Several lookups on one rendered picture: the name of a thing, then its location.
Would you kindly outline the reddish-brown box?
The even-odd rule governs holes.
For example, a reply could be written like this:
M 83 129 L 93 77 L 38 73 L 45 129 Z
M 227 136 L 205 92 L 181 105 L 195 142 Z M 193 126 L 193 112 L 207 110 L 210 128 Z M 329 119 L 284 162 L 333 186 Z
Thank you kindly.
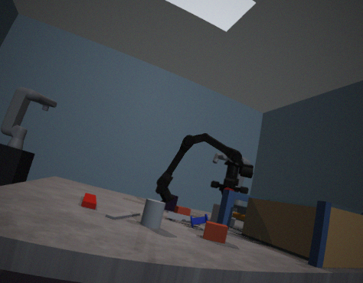
M 185 207 L 175 206 L 174 213 L 180 213 L 186 216 L 190 216 L 191 209 Z
M 221 225 L 219 223 L 213 223 L 206 220 L 203 239 L 208 239 L 213 242 L 225 243 L 227 231 L 227 225 Z

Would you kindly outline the l-shaped crank handle with blue knob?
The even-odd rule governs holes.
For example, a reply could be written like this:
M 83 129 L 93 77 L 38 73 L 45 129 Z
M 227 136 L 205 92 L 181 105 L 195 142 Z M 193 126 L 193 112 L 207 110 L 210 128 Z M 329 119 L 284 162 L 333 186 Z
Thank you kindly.
M 206 220 L 208 221 L 208 216 L 207 214 L 205 214 L 203 217 L 192 217 L 192 216 L 186 216 L 180 213 L 174 213 L 169 211 L 167 218 L 170 220 L 177 220 L 180 222 L 186 222 L 186 223 L 191 223 L 192 228 L 194 227 L 194 225 L 198 225 L 200 226 L 201 223 L 206 223 Z

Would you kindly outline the red flat bar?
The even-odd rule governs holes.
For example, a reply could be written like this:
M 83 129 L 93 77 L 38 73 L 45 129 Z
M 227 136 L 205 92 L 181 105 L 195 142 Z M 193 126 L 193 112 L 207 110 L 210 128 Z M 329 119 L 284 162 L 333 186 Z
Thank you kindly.
M 96 209 L 96 195 L 85 193 L 82 201 L 82 207 Z

